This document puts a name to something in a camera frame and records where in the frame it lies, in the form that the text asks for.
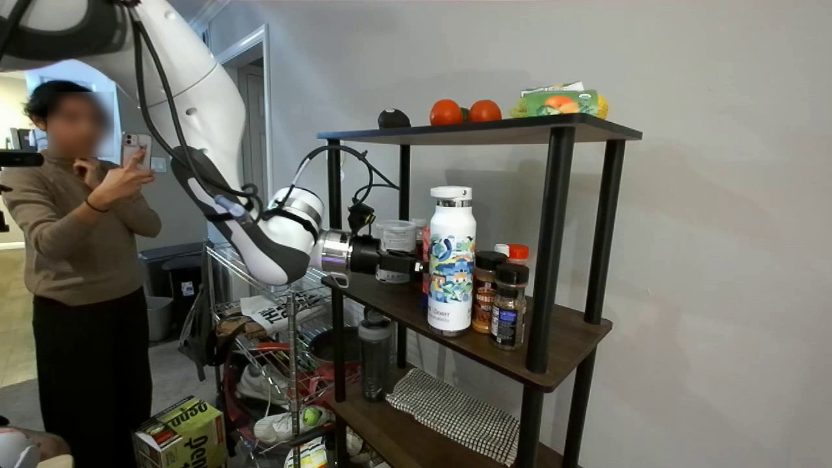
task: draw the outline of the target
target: phone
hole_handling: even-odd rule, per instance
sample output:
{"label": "phone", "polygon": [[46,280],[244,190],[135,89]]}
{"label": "phone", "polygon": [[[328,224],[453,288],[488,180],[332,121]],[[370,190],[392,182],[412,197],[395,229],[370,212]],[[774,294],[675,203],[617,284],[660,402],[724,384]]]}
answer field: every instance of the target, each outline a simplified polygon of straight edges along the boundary
{"label": "phone", "polygon": [[152,166],[152,143],[153,138],[152,134],[137,134],[137,133],[126,133],[122,138],[122,163],[133,155],[145,155],[145,166]]}

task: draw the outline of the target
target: black pants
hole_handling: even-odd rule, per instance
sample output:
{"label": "black pants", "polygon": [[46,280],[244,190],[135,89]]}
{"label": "black pants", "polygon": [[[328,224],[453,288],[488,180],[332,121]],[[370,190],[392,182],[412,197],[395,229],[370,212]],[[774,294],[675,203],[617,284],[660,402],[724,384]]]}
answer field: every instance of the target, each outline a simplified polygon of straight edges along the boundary
{"label": "black pants", "polygon": [[33,296],[33,342],[45,429],[76,468],[135,466],[129,437],[153,392],[142,290],[87,306]]}

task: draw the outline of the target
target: red cap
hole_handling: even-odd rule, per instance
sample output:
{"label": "red cap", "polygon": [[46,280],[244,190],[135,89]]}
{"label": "red cap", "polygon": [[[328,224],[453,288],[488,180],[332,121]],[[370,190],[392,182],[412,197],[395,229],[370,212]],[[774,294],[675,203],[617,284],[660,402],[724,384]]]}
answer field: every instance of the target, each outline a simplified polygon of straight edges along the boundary
{"label": "red cap", "polygon": [[529,245],[510,245],[512,262],[529,262]]}

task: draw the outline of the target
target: wooden shelf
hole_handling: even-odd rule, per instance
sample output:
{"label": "wooden shelf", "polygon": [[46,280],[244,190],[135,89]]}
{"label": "wooden shelf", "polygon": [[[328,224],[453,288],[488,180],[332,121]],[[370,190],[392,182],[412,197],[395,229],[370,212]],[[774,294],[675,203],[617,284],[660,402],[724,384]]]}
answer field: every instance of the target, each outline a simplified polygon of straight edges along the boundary
{"label": "wooden shelf", "polygon": [[523,120],[454,124],[454,128],[345,130],[345,133],[317,133],[317,138],[397,143],[397,146],[518,146],[518,143],[549,143],[549,134],[557,128],[574,128],[578,143],[643,141],[640,130],[631,130],[592,114],[523,116]]}
{"label": "wooden shelf", "polygon": [[549,333],[549,368],[543,374],[525,368],[525,345],[508,350],[500,348],[491,335],[480,333],[460,333],[460,335],[441,335],[432,325],[426,325],[425,312],[417,309],[417,288],[413,285],[392,285],[378,284],[373,275],[349,275],[349,288],[341,288],[345,296],[378,309],[395,323],[447,345],[454,348],[512,379],[525,384],[555,389],[562,379],[603,340],[610,331],[610,323],[603,320],[600,325],[591,325],[583,320],[581,312],[555,306],[552,333]]}
{"label": "wooden shelf", "polygon": [[[328,400],[332,414],[344,418],[367,444],[373,444],[395,468],[500,468],[486,455],[478,455],[439,431],[422,426],[413,415],[395,410],[387,402],[363,400],[349,389],[349,398]],[[558,468],[562,455],[538,444],[538,466]]]}

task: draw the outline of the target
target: white bottle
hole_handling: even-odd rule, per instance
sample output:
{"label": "white bottle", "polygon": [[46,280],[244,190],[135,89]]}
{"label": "white bottle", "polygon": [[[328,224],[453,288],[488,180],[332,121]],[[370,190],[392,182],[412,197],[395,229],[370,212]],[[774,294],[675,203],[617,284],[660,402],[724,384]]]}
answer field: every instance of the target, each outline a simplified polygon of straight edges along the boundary
{"label": "white bottle", "polygon": [[471,327],[477,219],[471,188],[432,188],[438,210],[432,215],[432,290],[426,323],[447,335]]}

